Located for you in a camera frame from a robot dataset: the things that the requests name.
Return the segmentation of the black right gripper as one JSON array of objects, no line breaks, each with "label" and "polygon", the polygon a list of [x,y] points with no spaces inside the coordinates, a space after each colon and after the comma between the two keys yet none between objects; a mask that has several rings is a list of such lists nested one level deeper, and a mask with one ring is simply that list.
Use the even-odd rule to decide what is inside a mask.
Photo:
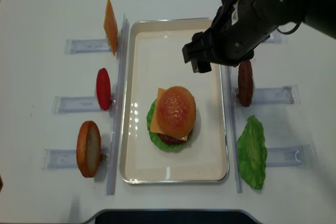
[{"label": "black right gripper", "polygon": [[191,62],[194,73],[210,72],[211,63],[235,67],[253,58],[254,49],[275,29],[259,0],[227,0],[210,28],[183,46],[184,62]]}]

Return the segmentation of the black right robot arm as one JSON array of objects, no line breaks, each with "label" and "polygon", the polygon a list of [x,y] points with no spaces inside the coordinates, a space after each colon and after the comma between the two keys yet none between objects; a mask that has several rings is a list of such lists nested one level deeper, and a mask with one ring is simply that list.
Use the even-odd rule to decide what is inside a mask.
[{"label": "black right robot arm", "polygon": [[212,63],[235,67],[290,22],[335,37],[335,0],[222,0],[211,26],[183,47],[184,61],[199,73],[209,72]]}]

